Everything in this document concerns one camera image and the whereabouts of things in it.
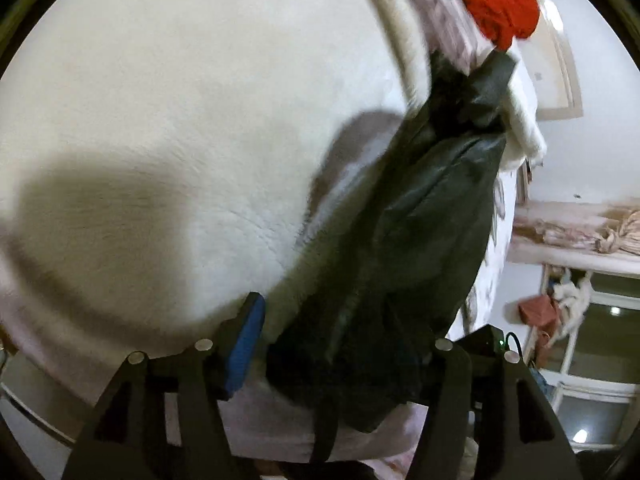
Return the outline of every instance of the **metal screw head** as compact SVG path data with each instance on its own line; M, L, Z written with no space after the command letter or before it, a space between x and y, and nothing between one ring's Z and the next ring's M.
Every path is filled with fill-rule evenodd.
M453 348L453 343L448 339L438 339L436 341L436 348L443 352L448 352Z
M213 348L213 341L211 339L201 339L195 345L198 352L206 352Z
M142 352L132 352L127 357L127 361L132 365L139 365L142 361L145 360L145 355Z
M504 360L507 361L508 363L511 363L512 365L516 365L520 362L520 356L518 355L517 352L514 352L513 350L509 350L504 353Z

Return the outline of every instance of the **bed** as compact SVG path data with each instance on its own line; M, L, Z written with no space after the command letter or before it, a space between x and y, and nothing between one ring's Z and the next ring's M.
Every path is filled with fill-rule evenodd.
M89 403L129 352L180 351L248 286L278 305L273 340L426 101L429 51L468 73L491 49L461 0L56 0L0 80L3 327ZM494 228L452 339L488 320L516 170L545 149L535 110L520 61ZM328 160L340 136L359 141ZM235 454L308 462L312 415L259 353L221 411ZM340 428L332 460L406 452L424 416Z

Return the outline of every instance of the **brown bag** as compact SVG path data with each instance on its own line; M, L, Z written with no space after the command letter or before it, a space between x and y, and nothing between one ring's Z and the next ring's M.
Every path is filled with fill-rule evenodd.
M551 303L551 298L546 294L521 301L518 304L518 310L522 322L532 327L542 328L550 324L555 325L558 320L558 313Z

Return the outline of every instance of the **window frame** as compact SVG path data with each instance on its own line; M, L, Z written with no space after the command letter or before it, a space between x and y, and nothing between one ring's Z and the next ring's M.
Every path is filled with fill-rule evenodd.
M543 281L541 291L546 292L549 281L550 266L545 265L543 273ZM629 296L621 296L608 292L593 291L591 294L591 303L604 306L616 306L619 308L627 308L629 310L640 311L640 298L632 298ZM596 400L599 402L614 402L618 404L628 404L628 410L623 420L622 426L618 431L616 441L613 444L580 444L569 442L574 451L582 450L601 450L615 449L624 444L631 436L631 433L640 420L640 384L633 383L616 383L612 381L602 381L597 379L589 379L580 376L574 376L569 373L571 362L574 358L575 346L580 333L580 326L573 329L569 334L569 341L562 358L562 365L559 372L553 372L540 368L540 373L546 382L555 388L553 396L550 400L554 412L558 414L562 398L575 397L577 399ZM532 355L532 350L537 339L537 330L531 331L531 336L527 342L527 359Z

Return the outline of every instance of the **ceiling light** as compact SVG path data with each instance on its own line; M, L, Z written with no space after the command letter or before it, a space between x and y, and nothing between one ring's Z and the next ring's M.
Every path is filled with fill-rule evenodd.
M577 442L578 444L584 444L585 442L587 442L588 436L589 433L587 432L587 430L580 430L574 435L574 442Z

